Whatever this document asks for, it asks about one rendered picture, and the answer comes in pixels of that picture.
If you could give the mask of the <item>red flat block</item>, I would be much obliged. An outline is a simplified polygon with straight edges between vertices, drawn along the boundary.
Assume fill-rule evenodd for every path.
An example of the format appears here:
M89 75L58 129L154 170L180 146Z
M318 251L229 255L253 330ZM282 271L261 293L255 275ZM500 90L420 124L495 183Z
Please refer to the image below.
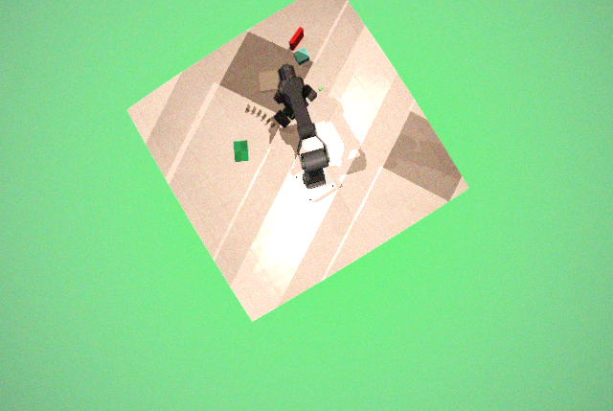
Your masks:
M302 40L303 37L304 37L304 29L302 27L299 27L297 32L289 40L289 43L288 43L289 49L293 51L297 47L297 45L299 44L299 42Z

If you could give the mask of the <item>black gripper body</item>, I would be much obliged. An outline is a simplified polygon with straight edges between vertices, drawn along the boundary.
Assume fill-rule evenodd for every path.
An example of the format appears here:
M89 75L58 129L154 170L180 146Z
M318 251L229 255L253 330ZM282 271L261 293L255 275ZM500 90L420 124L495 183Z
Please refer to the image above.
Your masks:
M310 100L310 102L312 103L316 98L317 98L317 93L316 91L309 85L306 84L305 85L306 91L305 92L305 103L307 102L307 98ZM294 116L293 110L291 108L291 106L287 105L287 109L285 110L285 113L283 114L283 112L281 110L279 110L275 115L274 115L274 119L282 126L282 127L287 127L290 124L290 119Z

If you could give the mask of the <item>teal rectangular block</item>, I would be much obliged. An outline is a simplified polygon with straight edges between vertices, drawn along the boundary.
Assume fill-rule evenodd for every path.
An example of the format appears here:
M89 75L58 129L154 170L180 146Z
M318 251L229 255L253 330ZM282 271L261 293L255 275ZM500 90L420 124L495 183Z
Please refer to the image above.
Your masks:
M306 62L306 61L309 61L309 56L307 54L307 51L306 51L305 47L300 49L300 50L298 50L298 51L296 51L296 52L294 52L293 56L295 57L295 59L296 59L296 61L298 62L299 65L304 63L304 62Z

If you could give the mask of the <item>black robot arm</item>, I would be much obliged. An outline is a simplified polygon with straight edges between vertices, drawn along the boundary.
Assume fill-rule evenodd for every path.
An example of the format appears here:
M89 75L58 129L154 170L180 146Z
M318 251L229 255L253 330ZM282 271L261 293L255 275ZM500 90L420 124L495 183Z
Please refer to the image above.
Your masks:
M310 119L307 107L305 104L305 84L301 77L295 75L292 65L283 64L279 69L278 90L274 94L274 101L277 104L283 103L285 107L291 106L296 122L297 130L300 137L297 148L299 160L303 173L303 181L307 189L313 189L327 184L323 168L329 166L329 152L326 143L318 136L315 123ZM284 100L285 99L285 100ZM312 151L301 153L300 149L303 140L317 137L323 144L323 148L318 148Z

